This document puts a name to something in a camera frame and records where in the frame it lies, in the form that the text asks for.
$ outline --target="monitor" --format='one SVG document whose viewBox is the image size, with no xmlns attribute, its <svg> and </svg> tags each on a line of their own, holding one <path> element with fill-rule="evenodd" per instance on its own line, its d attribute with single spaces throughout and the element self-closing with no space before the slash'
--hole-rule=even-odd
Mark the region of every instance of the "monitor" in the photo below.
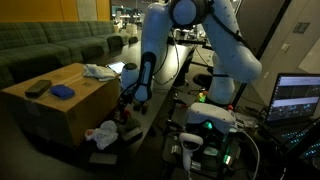
<svg viewBox="0 0 320 180">
<path fill-rule="evenodd" d="M 279 73 L 266 122 L 311 117 L 320 97 L 320 74 Z"/>
</svg>

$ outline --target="table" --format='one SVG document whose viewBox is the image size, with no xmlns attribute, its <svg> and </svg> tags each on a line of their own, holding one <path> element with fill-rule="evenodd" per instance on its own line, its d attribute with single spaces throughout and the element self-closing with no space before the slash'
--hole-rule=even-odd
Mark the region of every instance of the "table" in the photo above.
<svg viewBox="0 0 320 180">
<path fill-rule="evenodd" d="M 165 64 L 163 65 L 162 69 L 155 75 L 155 79 L 159 81 L 160 83 L 165 82 L 171 76 L 173 76 L 176 73 L 176 70 L 178 68 L 177 61 L 177 55 L 176 55 L 176 49 L 172 45 L 168 45 L 168 55 L 167 60 Z M 138 66 L 140 66 L 140 60 L 141 60 L 141 41 L 139 41 L 136 44 L 133 44 L 131 46 L 124 46 L 122 49 L 118 51 L 112 51 L 106 53 L 104 56 L 92 59 L 90 61 L 87 61 L 88 64 L 97 64 L 97 65 L 106 65 L 108 63 L 116 62 L 116 61 L 124 61 L 126 63 L 135 63 Z M 179 52 L 179 68 L 181 68 L 185 58 L 187 57 L 189 51 L 191 48 L 187 46 L 181 46 L 177 45 L 177 50 Z M 157 83 L 154 83 L 154 91 L 152 94 L 152 99 L 148 101 L 148 111 L 145 115 L 143 115 L 141 112 L 133 111 L 133 105 L 129 105 L 127 109 L 130 110 L 132 116 L 138 120 L 140 120 L 141 123 L 141 129 L 143 130 L 142 138 L 140 138 L 138 141 L 130 145 L 127 149 L 130 153 L 131 157 L 134 157 L 137 153 L 143 139 L 145 138 L 148 130 L 150 129 L 153 120 L 157 116 L 158 111 L 161 108 L 161 105 L 163 104 L 169 90 L 171 89 L 171 86 L 174 82 L 174 79 L 168 82 L 165 85 L 158 85 Z"/>
<path fill-rule="evenodd" d="M 177 46 L 180 57 L 180 64 L 189 51 L 188 47 Z M 170 46 L 168 57 L 175 56 L 175 48 Z M 135 62 L 140 65 L 140 42 L 129 46 L 124 46 L 120 51 L 106 53 L 103 57 L 88 61 L 105 65 L 114 61 L 123 60 Z M 175 72 L 176 63 L 169 66 L 169 60 L 164 65 L 164 69 L 170 73 Z M 132 144 L 116 142 L 107 147 L 104 153 L 118 154 L 115 166 L 95 166 L 89 163 L 89 158 L 97 150 L 94 141 L 83 142 L 77 149 L 73 150 L 53 142 L 47 142 L 30 134 L 24 134 L 7 113 L 6 107 L 0 101 L 0 179 L 124 179 L 127 169 L 131 168 L 131 162 L 135 158 L 149 128 L 152 125 L 164 99 L 171 88 L 174 80 L 165 86 L 156 86 L 165 90 L 155 90 L 153 99 L 149 101 L 149 109 L 146 115 L 132 111 L 133 116 L 140 120 L 143 136 Z"/>
</svg>

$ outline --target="white cloth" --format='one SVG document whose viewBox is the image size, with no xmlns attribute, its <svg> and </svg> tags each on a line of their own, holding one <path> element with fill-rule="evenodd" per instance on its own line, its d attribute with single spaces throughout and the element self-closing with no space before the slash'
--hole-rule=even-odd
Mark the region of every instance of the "white cloth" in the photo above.
<svg viewBox="0 0 320 180">
<path fill-rule="evenodd" d="M 113 70 L 106 67 L 97 66 L 96 64 L 84 65 L 83 76 L 95 77 L 99 79 L 99 81 L 108 81 L 115 78 Z"/>
<path fill-rule="evenodd" d="M 117 126 L 109 120 L 101 124 L 100 128 L 88 129 L 85 133 L 87 141 L 95 140 L 97 147 L 103 150 L 118 139 Z"/>
</svg>

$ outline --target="white device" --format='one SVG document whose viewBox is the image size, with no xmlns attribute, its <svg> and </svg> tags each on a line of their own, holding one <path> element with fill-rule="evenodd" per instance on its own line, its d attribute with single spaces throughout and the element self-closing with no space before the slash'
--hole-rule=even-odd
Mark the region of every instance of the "white device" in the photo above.
<svg viewBox="0 0 320 180">
<path fill-rule="evenodd" d="M 127 63 L 121 68 L 121 92 L 130 94 L 139 77 L 139 67 L 135 63 Z"/>
<path fill-rule="evenodd" d="M 115 73 L 121 74 L 122 68 L 124 65 L 125 65 L 125 63 L 123 61 L 117 61 L 114 63 L 107 64 L 106 66 L 108 68 L 112 69 Z"/>
<path fill-rule="evenodd" d="M 210 120 L 222 134 L 229 133 L 231 127 L 236 127 L 237 125 L 233 111 L 206 103 L 193 103 L 188 108 L 186 118 L 187 124 L 200 124 Z"/>
<path fill-rule="evenodd" d="M 203 139 L 200 136 L 194 134 L 181 133 L 179 135 L 179 140 L 181 141 L 181 145 L 183 148 L 183 168 L 186 171 L 190 171 L 192 153 L 198 150 L 199 147 L 203 144 Z"/>
</svg>

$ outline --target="couch cushion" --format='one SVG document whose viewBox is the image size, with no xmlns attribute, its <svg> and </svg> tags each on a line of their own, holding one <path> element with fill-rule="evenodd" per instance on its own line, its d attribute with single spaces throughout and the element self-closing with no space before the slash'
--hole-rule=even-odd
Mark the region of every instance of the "couch cushion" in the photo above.
<svg viewBox="0 0 320 180">
<path fill-rule="evenodd" d="M 40 23 L 21 22 L 15 24 L 27 46 L 48 43 L 46 33 Z"/>
<path fill-rule="evenodd" d="M 9 64 L 47 55 L 56 55 L 63 65 L 72 63 L 69 49 L 55 44 L 47 43 L 0 51 L 0 88 L 14 83 L 8 69 Z"/>
<path fill-rule="evenodd" d="M 101 38 L 85 37 L 80 39 L 70 39 L 67 41 L 59 41 L 54 44 L 68 47 L 71 54 L 72 62 L 81 62 L 83 60 L 81 50 L 92 46 L 101 46 L 104 51 L 108 50 L 107 41 Z"/>
<path fill-rule="evenodd" d="M 128 44 L 129 37 L 130 37 L 129 34 L 124 34 L 124 33 L 102 34 L 102 35 L 98 35 L 98 36 L 95 36 L 95 37 L 107 40 L 108 37 L 111 37 L 111 36 L 121 36 L 124 45 Z"/>
<path fill-rule="evenodd" d="M 113 21 L 88 21 L 92 36 L 114 33 Z"/>
<path fill-rule="evenodd" d="M 91 36 L 87 22 L 42 22 L 49 42 L 65 41 Z"/>
<path fill-rule="evenodd" d="M 0 23 L 0 50 L 25 46 L 15 23 Z"/>
</svg>

